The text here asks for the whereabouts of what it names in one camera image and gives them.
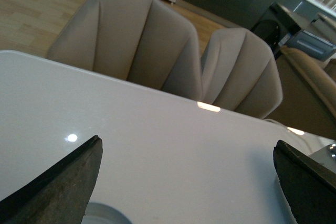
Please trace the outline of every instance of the upholstered chair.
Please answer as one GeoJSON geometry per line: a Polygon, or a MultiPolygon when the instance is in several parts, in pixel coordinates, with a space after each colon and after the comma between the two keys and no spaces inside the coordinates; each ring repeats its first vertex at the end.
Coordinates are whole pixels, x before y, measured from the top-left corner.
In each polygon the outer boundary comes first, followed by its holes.
{"type": "Polygon", "coordinates": [[[322,69],[305,52],[282,47],[277,66],[283,102],[267,118],[336,140],[336,83],[328,65],[322,69]]]}
{"type": "Polygon", "coordinates": [[[244,28],[215,31],[202,55],[202,101],[265,118],[282,101],[270,47],[244,28]]]}
{"type": "Polygon", "coordinates": [[[196,29],[159,0],[87,0],[46,58],[193,100],[202,95],[196,29]]]}

